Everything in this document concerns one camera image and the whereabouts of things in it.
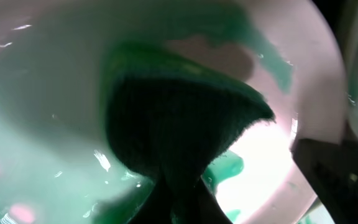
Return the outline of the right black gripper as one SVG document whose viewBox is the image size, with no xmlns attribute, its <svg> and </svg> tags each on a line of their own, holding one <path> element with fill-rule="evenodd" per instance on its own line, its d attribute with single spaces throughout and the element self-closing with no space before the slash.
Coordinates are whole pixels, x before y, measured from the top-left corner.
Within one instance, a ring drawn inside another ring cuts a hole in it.
<svg viewBox="0 0 358 224">
<path fill-rule="evenodd" d="M 335 223 L 358 223 L 358 142 L 296 140 L 292 158 Z"/>
</svg>

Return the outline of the green scouring sponge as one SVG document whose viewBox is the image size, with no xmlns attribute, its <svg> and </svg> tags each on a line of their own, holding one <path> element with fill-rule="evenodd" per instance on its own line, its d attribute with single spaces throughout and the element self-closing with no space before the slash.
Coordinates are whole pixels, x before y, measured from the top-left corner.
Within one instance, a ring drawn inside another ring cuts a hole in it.
<svg viewBox="0 0 358 224">
<path fill-rule="evenodd" d="M 210 163 L 247 128 L 275 118 L 265 98 L 244 82 L 140 42 L 110 51 L 100 87 L 109 147 L 154 186 L 165 178 L 173 194 L 172 223 L 192 223 L 195 186 Z"/>
</svg>

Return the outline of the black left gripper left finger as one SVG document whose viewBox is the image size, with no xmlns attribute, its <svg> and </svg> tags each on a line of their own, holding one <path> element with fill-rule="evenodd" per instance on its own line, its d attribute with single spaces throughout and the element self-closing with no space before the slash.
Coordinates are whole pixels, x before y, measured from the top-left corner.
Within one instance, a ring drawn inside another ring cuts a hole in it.
<svg viewBox="0 0 358 224">
<path fill-rule="evenodd" d="M 171 224 L 172 204 L 172 191 L 165 178 L 161 177 L 145 202 L 129 220 L 129 224 Z"/>
</svg>

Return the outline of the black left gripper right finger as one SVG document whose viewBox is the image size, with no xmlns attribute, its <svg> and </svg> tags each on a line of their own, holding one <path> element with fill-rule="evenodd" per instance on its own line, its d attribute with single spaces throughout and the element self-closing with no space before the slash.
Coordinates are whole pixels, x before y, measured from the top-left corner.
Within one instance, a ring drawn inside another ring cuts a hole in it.
<svg viewBox="0 0 358 224">
<path fill-rule="evenodd" d="M 232 224 L 202 179 L 195 186 L 195 217 L 192 223 Z"/>
</svg>

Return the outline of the white plate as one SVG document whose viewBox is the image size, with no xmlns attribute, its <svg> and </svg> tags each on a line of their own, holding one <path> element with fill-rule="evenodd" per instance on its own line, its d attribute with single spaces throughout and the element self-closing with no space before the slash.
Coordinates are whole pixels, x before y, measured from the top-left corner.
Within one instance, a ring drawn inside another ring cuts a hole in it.
<svg viewBox="0 0 358 224">
<path fill-rule="evenodd" d="M 232 223 L 296 223 L 316 194 L 298 138 L 337 143 L 346 76 L 311 1 L 0 1 L 0 223 L 125 223 L 153 182 L 104 139 L 100 79 L 125 42 L 170 50 L 259 91 L 247 128 L 204 175 Z"/>
</svg>

